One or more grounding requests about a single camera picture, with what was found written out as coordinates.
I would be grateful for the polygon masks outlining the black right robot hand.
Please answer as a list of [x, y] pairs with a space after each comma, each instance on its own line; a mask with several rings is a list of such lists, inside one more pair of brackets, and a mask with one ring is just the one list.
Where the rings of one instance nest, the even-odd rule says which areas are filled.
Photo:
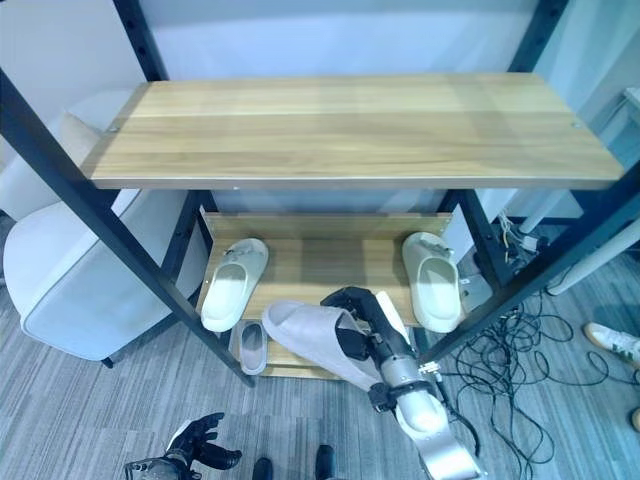
[[339, 346], [347, 357], [360, 361], [371, 358], [376, 367], [391, 357], [416, 360], [416, 353], [410, 343], [392, 327], [370, 290], [354, 286], [344, 287], [322, 299], [320, 305], [344, 310], [354, 319], [362, 320], [369, 325], [368, 334], [346, 327], [335, 327]]

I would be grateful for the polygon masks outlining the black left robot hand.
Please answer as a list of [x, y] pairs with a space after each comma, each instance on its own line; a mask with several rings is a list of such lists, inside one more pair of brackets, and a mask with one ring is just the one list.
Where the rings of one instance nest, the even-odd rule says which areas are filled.
[[224, 416], [223, 412], [215, 412], [185, 421], [169, 441], [166, 455], [182, 460], [188, 468], [194, 461], [217, 470], [235, 467], [242, 458], [242, 452], [214, 443], [218, 436], [216, 428]]

